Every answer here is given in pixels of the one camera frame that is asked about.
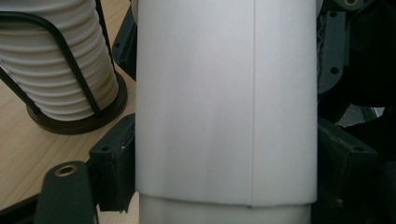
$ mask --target black plastic base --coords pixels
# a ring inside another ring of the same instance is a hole
[[[59,121],[43,113],[35,114],[29,106],[26,106],[27,112],[40,127],[52,133],[79,134],[94,131],[107,125],[125,109],[128,91],[122,76],[116,72],[116,77],[119,83],[119,93],[113,103],[102,110],[100,117],[91,116],[77,121]]]

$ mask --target white cylinder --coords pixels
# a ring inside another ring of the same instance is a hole
[[[139,222],[185,224],[309,224],[310,206],[246,207],[140,195]]]
[[[4,0],[0,8],[52,22],[63,34],[100,109],[113,102],[118,83],[94,0]],[[59,47],[44,29],[28,23],[0,23],[0,64],[48,117],[74,121],[93,115]]]
[[[274,211],[269,217],[286,206],[309,216],[317,181],[316,1],[140,1],[137,43],[143,201],[237,205]],[[148,211],[162,214],[155,207]],[[178,219],[150,224],[196,223],[170,212]],[[303,223],[292,217],[266,223]]]

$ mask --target ribbed cylinder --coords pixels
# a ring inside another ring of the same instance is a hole
[[[118,83],[94,0],[5,0],[3,11],[27,12],[63,34],[100,109],[116,98]],[[0,64],[48,117],[85,119],[93,111],[49,32],[27,23],[0,23]]]

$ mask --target white plastic tube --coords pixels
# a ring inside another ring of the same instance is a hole
[[[229,223],[235,209],[238,220],[263,223],[247,207],[266,223],[309,222],[317,172],[315,21],[315,0],[139,2],[142,224],[198,223],[191,218],[211,216],[214,204],[223,216],[202,223]],[[191,209],[178,209],[183,203]],[[146,222],[148,214],[158,218]]]

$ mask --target wooden surface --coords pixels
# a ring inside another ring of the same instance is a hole
[[[110,42],[120,29],[128,0],[102,0]],[[65,161],[86,161],[91,147],[123,116],[134,113],[135,83],[119,68],[128,88],[128,103],[115,120],[91,133],[59,135],[38,127],[25,104],[0,82],[0,209],[37,194],[45,173]],[[99,213],[100,223],[138,223],[138,195],[128,214]]]

